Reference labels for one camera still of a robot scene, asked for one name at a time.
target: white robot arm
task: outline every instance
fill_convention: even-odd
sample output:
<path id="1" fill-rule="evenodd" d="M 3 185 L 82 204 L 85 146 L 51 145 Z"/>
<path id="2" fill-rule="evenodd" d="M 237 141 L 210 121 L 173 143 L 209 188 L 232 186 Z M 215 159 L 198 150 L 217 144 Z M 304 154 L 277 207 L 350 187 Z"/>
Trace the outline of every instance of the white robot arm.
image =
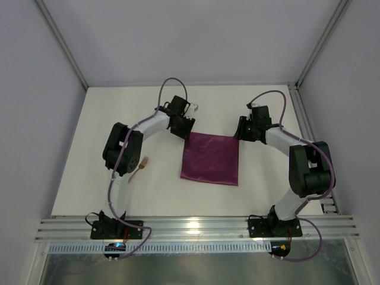
<path id="1" fill-rule="evenodd" d="M 191 104 L 185 99 L 174 96 L 169 103 L 159 107 L 159 111 L 153 118 L 138 125 L 130 134 L 128 145 L 123 152 L 122 159 L 118 169 L 115 172 L 111 200 L 116 213 L 121 216 L 125 212 L 125 195 L 126 191 L 120 191 L 121 183 L 128 181 L 132 172 L 140 162 L 141 147 L 143 141 L 154 135 L 156 132 L 170 129 L 170 132 L 183 139 L 187 139 L 194 125 L 195 119 L 187 118 L 185 115 Z M 122 123 L 116 123 L 109 135 L 108 141 L 103 151 L 103 159 L 106 161 L 106 167 L 109 169 L 109 179 L 115 168 L 116 161 L 120 154 L 122 144 L 129 131 L 128 126 Z M 107 216 L 112 216 L 108 207 L 104 209 Z"/>
<path id="2" fill-rule="evenodd" d="M 269 236 L 286 236 L 289 229 L 299 229 L 297 210 L 311 197 L 323 195 L 331 183 L 327 162 L 311 146 L 286 135 L 279 124 L 272 124 L 267 106 L 247 105 L 248 116 L 241 116 L 235 138 L 245 141 L 261 141 L 289 157 L 290 189 L 285 196 L 271 207 L 265 223 Z M 325 142 L 312 142 L 331 161 L 330 151 Z"/>

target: white tabletop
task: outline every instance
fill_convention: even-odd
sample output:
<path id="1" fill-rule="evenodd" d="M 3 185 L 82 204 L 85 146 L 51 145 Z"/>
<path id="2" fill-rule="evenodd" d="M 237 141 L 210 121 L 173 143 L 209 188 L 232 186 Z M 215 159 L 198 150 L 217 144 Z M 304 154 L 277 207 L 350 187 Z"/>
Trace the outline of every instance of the white tabletop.
<path id="1" fill-rule="evenodd" d="M 189 101 L 199 105 L 194 132 L 233 136 L 239 116 L 247 115 L 246 104 L 261 92 L 278 89 L 287 96 L 283 124 L 300 135 L 286 85 L 189 86 Z M 151 114 L 159 87 L 90 88 L 69 152 L 52 215 L 79 216 L 99 212 L 106 205 L 108 170 L 102 152 L 112 126 L 132 125 Z M 182 87 L 165 87 L 161 105 Z M 277 123 L 283 107 L 278 93 L 257 100 L 269 107 Z M 125 210 L 130 216 L 247 216 L 266 215 L 289 189 L 289 159 L 260 142 L 240 142 L 239 186 L 213 185 L 179 177 L 183 140 L 162 131 L 142 145 L 141 158 L 148 165 L 128 185 Z M 318 201 L 303 215 L 322 214 Z"/>

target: gray wall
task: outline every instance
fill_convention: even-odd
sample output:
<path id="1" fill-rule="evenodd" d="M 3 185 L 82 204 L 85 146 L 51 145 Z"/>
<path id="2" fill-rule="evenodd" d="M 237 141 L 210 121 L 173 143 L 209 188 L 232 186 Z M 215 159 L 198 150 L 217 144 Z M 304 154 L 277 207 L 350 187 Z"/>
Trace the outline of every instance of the gray wall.
<path id="1" fill-rule="evenodd" d="M 45 0 L 91 86 L 296 81 L 338 0 Z"/>
<path id="2" fill-rule="evenodd" d="M 85 92 L 31 0 L 0 2 L 0 279 L 17 284 L 52 208 Z"/>
<path id="3" fill-rule="evenodd" d="M 380 268 L 380 2 L 352 1 L 302 87 L 331 147 L 341 210 L 352 213 Z"/>

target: purple cable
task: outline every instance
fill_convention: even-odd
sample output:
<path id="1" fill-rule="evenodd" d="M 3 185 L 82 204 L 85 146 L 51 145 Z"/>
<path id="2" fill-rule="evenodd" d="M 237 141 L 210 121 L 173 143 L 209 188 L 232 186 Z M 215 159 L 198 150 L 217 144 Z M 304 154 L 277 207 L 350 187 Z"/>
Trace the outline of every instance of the purple cable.
<path id="1" fill-rule="evenodd" d="M 318 197 L 310 197 L 308 198 L 304 203 L 301 204 L 301 206 L 299 206 L 297 208 L 297 210 L 294 212 L 294 216 L 299 219 L 299 220 L 302 220 L 302 221 L 306 221 L 308 222 L 309 224 L 311 224 L 314 229 L 316 230 L 316 232 L 318 233 L 318 236 L 319 236 L 319 246 L 318 246 L 318 249 L 316 250 L 316 252 L 314 252 L 314 254 L 312 254 L 311 256 L 309 257 L 306 257 L 306 258 L 283 258 L 283 260 L 286 260 L 286 261 L 291 261 L 291 262 L 302 262 L 302 261 L 307 261 L 307 260 L 310 260 L 314 257 L 316 257 L 321 249 L 322 249 L 322 246 L 323 246 L 323 238 L 322 238 L 322 234 L 321 232 L 319 231 L 318 227 L 310 220 L 306 219 L 306 218 L 301 218 L 301 217 L 298 217 L 298 214 L 299 212 L 308 204 L 309 201 L 312 201 L 312 200 L 320 200 L 320 199 L 323 199 L 325 198 L 327 195 L 329 195 L 331 193 L 331 191 L 333 190 L 334 188 L 334 184 L 335 184 L 335 173 L 334 173 L 334 169 L 333 169 L 333 165 L 331 164 L 329 158 L 327 157 L 327 155 L 319 148 L 317 147 L 316 145 L 312 144 L 311 142 L 307 141 L 307 140 L 304 140 L 303 138 L 299 138 L 297 137 L 296 135 L 293 135 L 292 133 L 286 131 L 284 128 L 283 128 L 283 118 L 284 118 L 284 114 L 285 114 L 285 109 L 286 109 L 286 96 L 285 94 L 280 91 L 280 90 L 269 90 L 269 91 L 266 91 L 266 92 L 263 92 L 261 93 L 260 95 L 257 95 L 255 98 L 253 98 L 251 100 L 251 102 L 249 102 L 249 104 L 252 104 L 256 99 L 260 98 L 261 96 L 265 95 L 265 94 L 268 94 L 268 93 L 280 93 L 282 96 L 283 96 L 283 99 L 284 99 L 284 107 L 283 107 L 283 111 L 281 113 L 281 116 L 280 116 L 280 121 L 279 121 L 279 125 L 280 125 L 280 130 L 281 132 L 283 132 L 284 134 L 288 135 L 289 137 L 295 139 L 295 140 L 298 140 L 304 144 L 307 144 L 309 146 L 311 146 L 312 148 L 314 148 L 322 157 L 323 159 L 326 161 L 327 165 L 328 165 L 328 168 L 330 170 L 330 176 L 331 176 L 331 181 L 330 181 L 330 185 L 326 191 L 325 194 L 323 195 L 320 195 Z"/>

